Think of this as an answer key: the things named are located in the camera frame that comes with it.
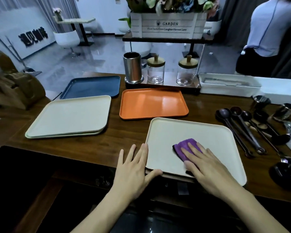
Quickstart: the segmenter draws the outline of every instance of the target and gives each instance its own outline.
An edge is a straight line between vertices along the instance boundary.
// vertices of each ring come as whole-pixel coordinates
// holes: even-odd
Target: metal cup
[[[271,103],[271,100],[265,96],[255,96],[253,97],[253,102],[250,107],[250,111],[264,109],[267,105]]]
[[[285,103],[272,115],[272,118],[278,122],[283,122],[291,116],[291,104]]]
[[[125,82],[137,84],[143,81],[141,73],[141,55],[138,52],[127,52],[123,55],[125,66]]]

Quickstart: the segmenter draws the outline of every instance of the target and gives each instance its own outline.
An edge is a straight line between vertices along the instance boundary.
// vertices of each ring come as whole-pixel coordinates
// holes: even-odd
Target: curtain
[[[279,50],[279,62],[271,75],[272,78],[291,79],[291,28],[285,33]]]
[[[61,15],[64,19],[80,18],[77,4],[75,0],[35,0],[40,7],[42,13],[46,17],[49,24],[53,27],[57,33],[65,33],[72,31],[70,24],[57,24],[53,16],[53,8],[60,8]],[[82,33],[78,24],[75,24],[75,28],[80,38]]]
[[[34,0],[0,0],[0,12],[35,6]]]
[[[217,40],[228,46],[244,47],[250,33],[250,22],[257,6],[268,0],[226,0]]]

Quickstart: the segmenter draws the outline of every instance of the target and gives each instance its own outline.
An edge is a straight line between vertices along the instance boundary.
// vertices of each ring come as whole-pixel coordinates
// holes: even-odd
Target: gray floor
[[[25,63],[42,73],[37,76],[46,90],[61,92],[73,78],[82,77],[86,71],[124,74],[123,54],[124,42],[114,36],[94,37],[95,44],[90,47],[76,47],[81,53],[71,58],[71,51],[63,49],[56,43],[35,53]],[[182,51],[188,51],[190,45],[174,43],[153,43],[151,53],[157,53],[166,61],[165,71],[176,72],[178,61],[183,58]],[[199,54],[202,45],[196,44],[194,50]],[[205,54],[200,72],[233,74],[239,49],[210,45],[205,47]]]

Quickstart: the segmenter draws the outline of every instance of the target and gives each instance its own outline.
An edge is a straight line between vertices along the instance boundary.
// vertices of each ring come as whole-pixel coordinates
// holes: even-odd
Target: wooden lid
[[[198,65],[198,60],[193,59],[191,55],[187,55],[186,58],[183,58],[179,61],[179,66],[184,69],[194,69]]]
[[[154,57],[147,59],[147,65],[151,67],[162,67],[165,65],[165,60],[159,57],[158,54],[155,54]]]

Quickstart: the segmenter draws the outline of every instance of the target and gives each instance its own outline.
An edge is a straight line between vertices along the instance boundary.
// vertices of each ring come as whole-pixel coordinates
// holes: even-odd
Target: person
[[[225,201],[245,223],[250,232],[288,232],[255,199],[253,194],[238,184],[210,149],[205,149],[197,143],[201,153],[190,143],[188,145],[194,155],[182,148],[182,152],[190,160],[184,162],[186,169],[194,174],[194,177],[206,191]],[[125,161],[123,161],[124,150],[120,151],[111,190],[71,233],[109,232],[130,202],[140,196],[153,178],[163,174],[161,170],[156,169],[145,176],[148,146],[142,144],[133,158],[135,149],[136,145],[132,145]]]
[[[236,72],[271,77],[279,61],[279,48],[291,27],[291,0],[269,0],[259,5],[251,17],[247,45],[241,52]]]

